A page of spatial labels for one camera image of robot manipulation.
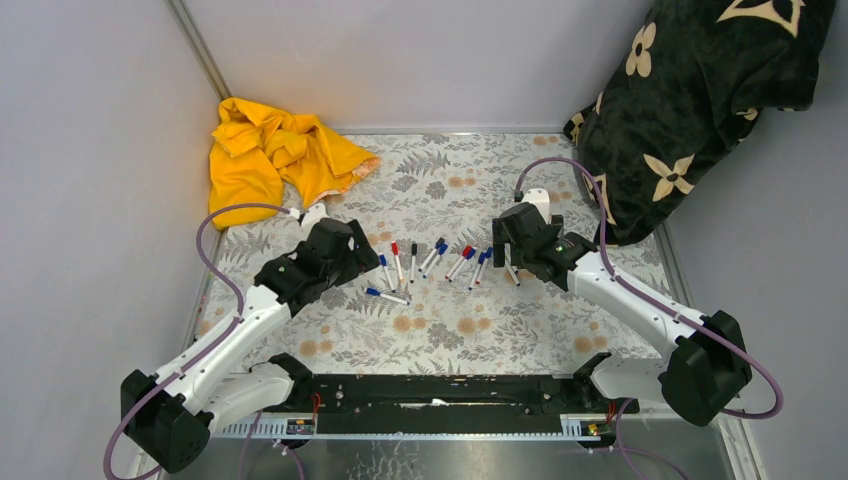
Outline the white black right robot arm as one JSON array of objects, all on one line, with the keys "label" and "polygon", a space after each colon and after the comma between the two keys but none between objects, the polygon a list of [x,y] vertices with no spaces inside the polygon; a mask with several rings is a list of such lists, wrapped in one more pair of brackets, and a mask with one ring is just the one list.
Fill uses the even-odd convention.
[{"label": "white black right robot arm", "polygon": [[696,426],[709,424],[751,381],[740,357],[738,322],[706,315],[648,288],[613,266],[599,246],[563,230],[549,212],[548,194],[531,191],[492,221],[493,264],[526,270],[537,279],[612,314],[658,353],[658,358],[608,356],[573,386],[575,402],[597,412],[612,399],[663,402]]}]

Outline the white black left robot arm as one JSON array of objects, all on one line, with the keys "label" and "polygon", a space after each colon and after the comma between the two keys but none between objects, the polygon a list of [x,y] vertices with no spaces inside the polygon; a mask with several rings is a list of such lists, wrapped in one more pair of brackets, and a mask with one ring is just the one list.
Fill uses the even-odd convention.
[{"label": "white black left robot arm", "polygon": [[116,476],[111,457],[121,435],[155,461],[152,475],[173,474],[198,458],[214,432],[247,414],[278,404],[296,411],[307,404],[308,381],[273,362],[244,378],[225,378],[272,330],[380,261],[358,221],[331,218],[321,205],[288,214],[297,219],[305,239],[267,261],[252,285],[236,294],[230,320],[216,324],[154,373],[135,370],[123,380],[122,419],[103,460],[107,478]]}]

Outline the blue cap marker lying crosswise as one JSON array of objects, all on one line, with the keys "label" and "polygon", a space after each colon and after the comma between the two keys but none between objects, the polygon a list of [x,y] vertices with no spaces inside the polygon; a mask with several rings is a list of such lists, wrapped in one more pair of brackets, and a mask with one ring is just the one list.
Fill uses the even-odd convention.
[{"label": "blue cap marker lying crosswise", "polygon": [[391,301],[391,302],[394,302],[394,303],[397,303],[397,304],[400,304],[400,305],[406,305],[406,306],[408,306],[408,305],[410,305],[410,304],[411,304],[411,301],[410,301],[410,300],[407,300],[407,299],[404,299],[404,298],[400,298],[400,297],[397,297],[397,296],[395,296],[395,295],[391,295],[391,294],[389,294],[389,293],[381,292],[380,290],[378,290],[378,289],[376,289],[376,288],[372,288],[372,287],[367,287],[367,288],[365,289],[365,293],[366,293],[367,295],[370,295],[370,296],[373,296],[373,297],[382,298],[382,299],[385,299],[385,300],[388,300],[388,301]]}]

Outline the red cap marker left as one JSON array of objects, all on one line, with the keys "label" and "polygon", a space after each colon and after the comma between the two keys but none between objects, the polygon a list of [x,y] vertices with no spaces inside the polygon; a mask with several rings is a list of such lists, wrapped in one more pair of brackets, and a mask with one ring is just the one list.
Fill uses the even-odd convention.
[{"label": "red cap marker left", "polygon": [[398,247],[398,244],[394,241],[391,242],[390,245],[391,245],[391,251],[392,251],[392,255],[393,255],[393,259],[394,259],[394,263],[395,263],[395,267],[396,267],[396,272],[397,272],[397,276],[398,276],[398,282],[399,282],[400,285],[402,285],[403,282],[405,281],[405,277],[404,277],[404,269],[403,269],[402,264],[401,264],[399,247]]}]

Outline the blue marker black eraser cap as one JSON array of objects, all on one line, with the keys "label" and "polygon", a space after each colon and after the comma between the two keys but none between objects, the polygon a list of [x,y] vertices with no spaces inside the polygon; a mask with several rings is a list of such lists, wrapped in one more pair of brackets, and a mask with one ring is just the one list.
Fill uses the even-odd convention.
[{"label": "blue marker black eraser cap", "polygon": [[433,260],[433,259],[436,257],[436,255],[439,253],[439,251],[440,251],[441,247],[444,245],[444,243],[445,243],[445,239],[444,239],[443,237],[440,237],[440,238],[436,241],[436,243],[434,244],[433,249],[432,249],[432,250],[429,252],[429,254],[425,257],[425,260],[422,262],[421,266],[419,267],[419,271],[420,271],[420,272],[424,272],[424,270],[425,270],[425,269],[429,266],[429,264],[432,262],[432,260]]}]

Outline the floral patterned table mat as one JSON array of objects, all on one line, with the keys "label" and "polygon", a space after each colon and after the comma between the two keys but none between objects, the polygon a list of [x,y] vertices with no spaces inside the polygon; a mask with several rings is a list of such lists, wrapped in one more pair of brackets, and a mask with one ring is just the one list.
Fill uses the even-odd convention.
[{"label": "floral patterned table mat", "polygon": [[[515,187],[542,188],[566,229],[591,237],[597,210],[570,166],[561,135],[356,135],[380,166],[350,191],[326,199],[328,213],[357,220],[384,254],[396,283],[377,268],[324,293],[295,319],[261,339],[233,367],[241,374],[279,353],[316,373],[565,374],[593,355],[653,358],[656,351],[594,303],[526,271],[516,286],[503,268],[487,267],[467,289],[476,262],[453,282],[445,273],[466,245],[491,243],[491,222],[514,202]],[[428,278],[419,267],[443,237],[448,248]],[[400,251],[398,282],[391,242]],[[418,244],[415,281],[408,282],[410,245]],[[400,305],[365,293],[372,287],[411,301]]]}]

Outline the yellow crumpled cloth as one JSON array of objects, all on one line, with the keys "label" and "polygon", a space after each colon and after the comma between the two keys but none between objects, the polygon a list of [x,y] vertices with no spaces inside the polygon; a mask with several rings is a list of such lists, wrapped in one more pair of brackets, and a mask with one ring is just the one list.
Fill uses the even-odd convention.
[{"label": "yellow crumpled cloth", "polygon": [[308,208],[346,193],[381,163],[316,115],[235,97],[223,100],[218,114],[209,153],[211,213],[236,204],[280,206],[287,185]]}]

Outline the black floral blanket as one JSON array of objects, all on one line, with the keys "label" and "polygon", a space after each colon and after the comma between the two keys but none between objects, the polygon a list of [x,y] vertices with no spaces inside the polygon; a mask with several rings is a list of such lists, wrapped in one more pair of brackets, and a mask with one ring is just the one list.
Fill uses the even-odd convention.
[{"label": "black floral blanket", "polygon": [[813,103],[832,1],[657,1],[565,124],[611,245],[642,241],[754,129]]}]

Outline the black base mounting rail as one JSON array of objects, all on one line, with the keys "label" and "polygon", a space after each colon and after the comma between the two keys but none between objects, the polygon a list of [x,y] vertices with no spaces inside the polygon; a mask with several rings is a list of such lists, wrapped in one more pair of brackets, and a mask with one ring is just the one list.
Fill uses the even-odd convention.
[{"label": "black base mounting rail", "polygon": [[639,405],[605,398],[583,374],[315,374],[268,410],[314,420],[324,435],[507,436],[563,434],[572,415],[603,425]]}]

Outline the aluminium frame rail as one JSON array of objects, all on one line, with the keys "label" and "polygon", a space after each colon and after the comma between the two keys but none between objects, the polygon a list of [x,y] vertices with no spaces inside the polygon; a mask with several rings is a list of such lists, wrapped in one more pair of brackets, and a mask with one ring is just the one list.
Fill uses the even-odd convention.
[{"label": "aluminium frame rail", "polygon": [[582,369],[557,376],[315,374],[292,358],[261,363],[189,403],[189,386],[155,391],[156,378],[130,375],[129,409],[150,397],[126,434],[164,470],[179,472],[213,437],[310,440],[574,441],[615,449],[615,417],[649,414],[648,403],[604,397]]}]

